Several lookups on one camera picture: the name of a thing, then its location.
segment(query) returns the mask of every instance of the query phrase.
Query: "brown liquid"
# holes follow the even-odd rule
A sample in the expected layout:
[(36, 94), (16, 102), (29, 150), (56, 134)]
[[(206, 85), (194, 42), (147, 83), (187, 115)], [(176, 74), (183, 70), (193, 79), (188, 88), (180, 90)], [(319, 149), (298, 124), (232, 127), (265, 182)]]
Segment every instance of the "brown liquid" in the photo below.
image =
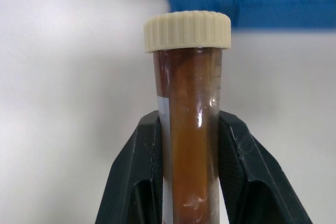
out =
[(170, 139), (164, 139), (170, 145), (163, 144), (163, 176), (172, 184), (174, 224), (219, 224), (221, 63), (219, 48), (154, 52), (156, 91), (169, 99), (170, 128), (162, 129), (170, 131)]

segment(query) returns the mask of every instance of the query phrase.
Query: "beige screw cap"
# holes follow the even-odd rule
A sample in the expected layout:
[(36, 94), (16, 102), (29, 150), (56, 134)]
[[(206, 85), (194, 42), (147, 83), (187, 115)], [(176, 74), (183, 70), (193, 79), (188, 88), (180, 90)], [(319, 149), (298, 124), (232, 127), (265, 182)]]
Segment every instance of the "beige screw cap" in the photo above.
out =
[(176, 12), (151, 18), (144, 25), (145, 51), (174, 48), (231, 47), (231, 22), (222, 13)]

